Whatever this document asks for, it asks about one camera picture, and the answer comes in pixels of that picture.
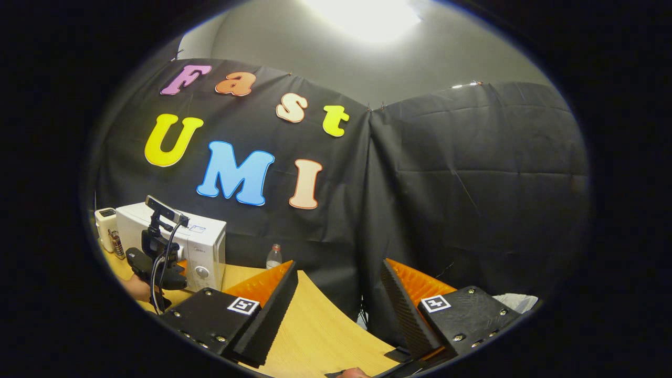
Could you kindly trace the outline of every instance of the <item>yellow letter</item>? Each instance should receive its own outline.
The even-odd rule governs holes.
[[[308,100],[296,93],[285,93],[280,99],[281,105],[276,106],[278,117],[293,123],[303,121],[306,113],[303,109],[308,107]]]
[[[341,123],[341,120],[347,121],[350,119],[350,116],[345,113],[345,108],[340,105],[327,105],[325,106],[325,110],[327,111],[327,115],[322,122],[322,128],[329,135],[342,137],[345,131],[339,128],[338,124]]]
[[[317,201],[315,200],[315,181],[317,172],[322,170],[322,165],[313,160],[298,159],[294,162],[298,168],[296,178],[296,191],[290,198],[290,204],[298,209],[315,209]]]
[[[229,73],[226,80],[217,84],[214,91],[221,94],[231,93],[234,96],[245,96],[252,92],[250,87],[255,80],[257,80],[257,77],[249,72]]]
[[[147,144],[144,146],[144,156],[151,164],[159,167],[169,167],[177,163],[186,151],[189,141],[197,128],[203,126],[203,120],[199,118],[187,117],[182,120],[184,127],[175,142],[175,146],[170,152],[161,150],[161,142],[165,138],[170,126],[177,122],[177,116],[172,114],[162,114],[157,117],[157,124],[154,126]]]

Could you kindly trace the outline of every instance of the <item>wooden table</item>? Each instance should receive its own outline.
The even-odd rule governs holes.
[[[120,278],[128,280],[133,272],[126,260],[102,252],[110,268]],[[222,289],[252,277],[262,268],[227,264]],[[173,305],[192,294],[189,291],[164,291]],[[152,305],[138,301],[142,308],[154,311]],[[266,364],[248,369],[272,377],[324,377],[351,367],[359,367],[370,376],[391,369],[397,362],[384,356],[391,345],[377,339],[351,321],[328,300],[302,270],[298,271],[298,286],[285,314],[278,335],[266,358]]]

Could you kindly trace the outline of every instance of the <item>foam letter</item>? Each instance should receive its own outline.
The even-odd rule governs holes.
[[[217,84],[214,91],[221,94],[231,93],[234,96],[245,96],[252,92],[250,87],[255,80],[257,80],[257,77],[249,72],[229,73],[226,80]]]
[[[212,151],[210,163],[203,184],[196,188],[196,192],[202,196],[217,197],[219,189],[216,183],[219,177],[225,198],[231,198],[236,188],[243,183],[243,188],[236,195],[238,202],[263,205],[266,202],[262,195],[263,181],[268,166],[276,160],[275,157],[268,152],[254,151],[240,166],[236,166],[236,157],[231,144],[212,141],[209,148]]]
[[[342,137],[345,131],[339,128],[338,124],[341,123],[341,120],[347,121],[350,119],[350,116],[345,113],[345,108],[340,105],[327,105],[325,106],[325,110],[327,111],[327,115],[322,122],[322,128],[329,135]]]
[[[322,170],[322,165],[317,161],[298,159],[294,162],[298,168],[298,177],[296,178],[296,191],[290,198],[290,204],[298,209],[315,209],[317,201],[315,200],[315,180],[317,172]]]
[[[179,93],[179,86],[183,85],[186,87],[196,80],[199,75],[199,72],[203,75],[210,72],[212,66],[193,66],[186,65],[182,69],[182,72],[168,85],[166,88],[163,88],[161,94],[173,96]]]
[[[276,106],[278,117],[293,123],[303,121],[306,113],[303,109],[308,107],[308,100],[296,93],[285,93],[280,99],[281,105]]]
[[[177,116],[173,114],[162,114],[157,117],[157,124],[149,135],[147,144],[144,145],[144,157],[151,164],[158,165],[159,167],[169,167],[177,163],[184,155],[184,151],[186,151],[189,141],[192,139],[192,135],[194,135],[194,131],[203,126],[203,120],[199,118],[184,118],[182,120],[184,127],[177,138],[177,142],[175,142],[175,146],[170,152],[163,152],[161,150],[163,138],[165,138],[170,126],[177,122],[177,119]]]

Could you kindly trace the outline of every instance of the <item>gray wall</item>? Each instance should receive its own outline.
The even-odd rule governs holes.
[[[428,0],[411,4],[422,21],[398,40],[371,44],[326,24],[301,0],[252,0],[185,35],[179,58],[232,59],[293,72],[371,107],[473,80],[552,86],[475,17]]]

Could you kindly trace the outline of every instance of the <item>ceiling light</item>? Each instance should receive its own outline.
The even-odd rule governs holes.
[[[420,22],[404,0],[303,0],[343,33],[368,42],[388,42]]]

